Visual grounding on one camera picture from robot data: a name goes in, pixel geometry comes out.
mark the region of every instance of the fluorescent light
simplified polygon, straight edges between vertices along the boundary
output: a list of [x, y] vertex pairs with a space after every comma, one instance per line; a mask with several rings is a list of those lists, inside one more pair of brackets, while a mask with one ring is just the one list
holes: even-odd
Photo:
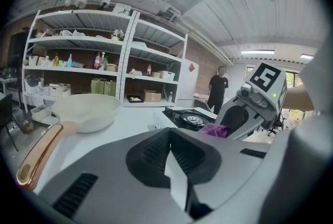
[[305, 55], [305, 54], [302, 54], [302, 55], [301, 55], [301, 58], [312, 59], [312, 58], [313, 58], [313, 55]]
[[275, 53], [275, 51], [271, 51], [271, 50], [241, 51], [242, 55], [246, 55], [246, 54], [274, 55], [274, 53]]

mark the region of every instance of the black shirt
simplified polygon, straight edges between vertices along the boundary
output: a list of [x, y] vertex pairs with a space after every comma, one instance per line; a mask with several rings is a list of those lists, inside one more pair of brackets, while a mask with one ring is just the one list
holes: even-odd
[[212, 85], [209, 98], [214, 101], [222, 101], [224, 98], [224, 90], [228, 88], [228, 79], [215, 75], [211, 78], [209, 85]]

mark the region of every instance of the black stove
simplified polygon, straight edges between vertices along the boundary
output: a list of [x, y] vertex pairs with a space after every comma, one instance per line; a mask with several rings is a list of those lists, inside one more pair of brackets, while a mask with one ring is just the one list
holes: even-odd
[[165, 108], [163, 114], [169, 118], [178, 128], [198, 131], [208, 123], [214, 123], [215, 119], [196, 111], [195, 109], [173, 110]]

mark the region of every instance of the frying pan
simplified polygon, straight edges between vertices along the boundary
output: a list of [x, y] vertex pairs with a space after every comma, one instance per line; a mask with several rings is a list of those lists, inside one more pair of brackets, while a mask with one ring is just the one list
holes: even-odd
[[62, 122], [53, 125], [36, 143], [21, 164], [16, 173], [18, 184], [28, 190], [34, 190], [54, 148], [63, 137], [75, 134], [77, 130], [78, 124], [75, 122]]
[[113, 122], [120, 106], [118, 99], [102, 94], [76, 94], [57, 100], [52, 111], [60, 123], [51, 126], [24, 159], [16, 174], [18, 184], [34, 190], [47, 160], [63, 137], [105, 128]]

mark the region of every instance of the refrigerator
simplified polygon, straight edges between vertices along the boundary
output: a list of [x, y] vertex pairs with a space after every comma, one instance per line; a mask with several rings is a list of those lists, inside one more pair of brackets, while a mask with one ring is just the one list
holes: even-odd
[[182, 108], [193, 107], [194, 92], [196, 89], [199, 73], [199, 65], [188, 59], [184, 59], [178, 79], [178, 87], [176, 94], [176, 106]]

